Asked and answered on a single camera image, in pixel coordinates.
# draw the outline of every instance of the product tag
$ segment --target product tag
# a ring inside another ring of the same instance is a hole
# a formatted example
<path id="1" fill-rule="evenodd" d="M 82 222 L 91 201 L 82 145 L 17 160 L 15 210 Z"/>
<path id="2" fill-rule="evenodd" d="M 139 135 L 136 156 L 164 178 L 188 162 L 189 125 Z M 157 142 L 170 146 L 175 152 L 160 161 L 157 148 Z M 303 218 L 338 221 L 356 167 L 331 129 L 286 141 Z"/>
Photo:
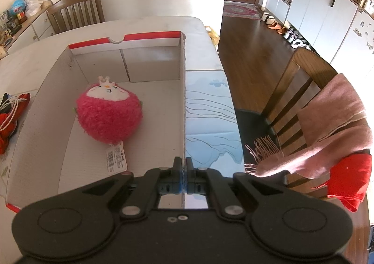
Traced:
<path id="1" fill-rule="evenodd" d="M 127 170 L 122 141 L 115 146 L 111 146 L 107 150 L 107 167 L 108 175 L 117 174 L 119 172 Z"/>

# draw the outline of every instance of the black chair seat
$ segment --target black chair seat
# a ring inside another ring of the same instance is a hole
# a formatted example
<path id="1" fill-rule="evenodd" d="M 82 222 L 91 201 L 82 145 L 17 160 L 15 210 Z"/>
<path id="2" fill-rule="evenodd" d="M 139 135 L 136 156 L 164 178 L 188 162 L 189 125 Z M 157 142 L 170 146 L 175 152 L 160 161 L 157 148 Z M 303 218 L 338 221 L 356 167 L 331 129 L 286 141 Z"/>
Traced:
<path id="1" fill-rule="evenodd" d="M 248 145 L 252 149 L 255 149 L 254 141 L 257 138 L 266 137 L 268 135 L 277 147 L 280 148 L 275 131 L 270 127 L 270 122 L 260 113 L 250 110 L 235 109 L 235 114 L 240 138 L 242 140 L 244 163 L 257 164 L 254 157 L 245 147 L 245 145 Z M 279 185 L 285 185 L 287 174 L 287 171 L 282 171 L 263 179 Z"/>

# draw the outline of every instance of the cardboard box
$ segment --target cardboard box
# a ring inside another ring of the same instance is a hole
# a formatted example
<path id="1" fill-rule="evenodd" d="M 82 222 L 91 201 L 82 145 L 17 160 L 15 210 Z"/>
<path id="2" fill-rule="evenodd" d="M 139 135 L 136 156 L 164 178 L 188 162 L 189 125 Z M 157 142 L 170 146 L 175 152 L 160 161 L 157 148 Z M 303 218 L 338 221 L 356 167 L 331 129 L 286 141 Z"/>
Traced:
<path id="1" fill-rule="evenodd" d="M 172 166 L 184 158 L 184 35 L 179 31 L 93 39 L 69 45 L 44 79 L 18 129 L 6 202 L 24 207 L 108 176 L 109 145 L 87 135 L 76 99 L 99 75 L 143 101 L 143 121 L 124 149 L 128 170 Z"/>

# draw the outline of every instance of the red patterned rug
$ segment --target red patterned rug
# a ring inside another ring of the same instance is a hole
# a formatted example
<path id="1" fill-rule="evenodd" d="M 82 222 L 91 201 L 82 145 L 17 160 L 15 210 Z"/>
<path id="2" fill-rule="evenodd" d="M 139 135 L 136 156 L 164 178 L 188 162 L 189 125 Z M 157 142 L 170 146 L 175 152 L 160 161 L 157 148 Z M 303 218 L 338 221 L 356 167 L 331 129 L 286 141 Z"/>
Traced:
<path id="1" fill-rule="evenodd" d="M 259 9 L 253 4 L 225 1 L 223 16 L 261 19 Z"/>

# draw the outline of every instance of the wooden chair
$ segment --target wooden chair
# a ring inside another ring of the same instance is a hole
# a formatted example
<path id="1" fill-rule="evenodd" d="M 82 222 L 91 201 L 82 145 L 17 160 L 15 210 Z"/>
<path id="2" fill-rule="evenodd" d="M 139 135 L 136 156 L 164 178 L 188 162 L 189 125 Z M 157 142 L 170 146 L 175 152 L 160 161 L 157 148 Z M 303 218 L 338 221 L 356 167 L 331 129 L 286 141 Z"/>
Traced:
<path id="1" fill-rule="evenodd" d="M 286 104 L 286 106 L 280 111 L 280 113 L 274 118 L 274 120 L 269 121 L 269 115 L 274 110 L 275 106 L 279 103 L 282 96 L 285 94 L 286 90 L 290 86 L 293 78 L 300 68 L 302 68 L 307 73 L 309 79 L 295 93 L 292 99 L 288 102 L 288 104 Z M 291 59 L 288 62 L 286 69 L 284 70 L 280 78 L 280 81 L 278 82 L 273 94 L 270 96 L 270 99 L 267 102 L 262 113 L 235 109 L 239 133 L 242 140 L 244 162 L 256 164 L 253 156 L 245 148 L 245 145 L 247 144 L 252 149 L 254 149 L 254 141 L 256 138 L 265 137 L 268 135 L 279 148 L 277 136 L 282 136 L 298 122 L 297 115 L 295 114 L 294 117 L 292 117 L 278 132 L 274 131 L 273 126 L 278 123 L 287 114 L 287 112 L 290 111 L 290 109 L 298 102 L 298 100 L 300 100 L 300 98 L 312 82 L 315 82 L 319 89 L 323 89 L 336 74 L 337 72 L 335 71 L 335 69 L 317 54 L 305 48 L 298 48 L 291 56 Z M 297 131 L 288 140 L 280 145 L 280 149 L 291 145 L 302 136 L 302 130 Z M 304 144 L 292 153 L 302 150 L 306 148 L 306 146 L 307 145 Z M 288 188 L 302 185 L 310 180 L 302 178 L 295 182 L 287 184 L 287 174 L 287 171 L 280 172 L 279 174 L 267 177 L 265 179 L 276 182 L 277 184 L 283 184 Z M 318 191 L 312 191 L 310 195 L 323 198 L 326 197 L 326 193 L 326 188 L 322 188 Z"/>
<path id="2" fill-rule="evenodd" d="M 86 25 L 97 24 L 93 0 L 59 0 L 47 9 L 48 18 L 56 34 L 62 33 Z M 104 22 L 104 14 L 100 0 L 94 0 L 97 9 L 97 15 L 100 22 Z"/>

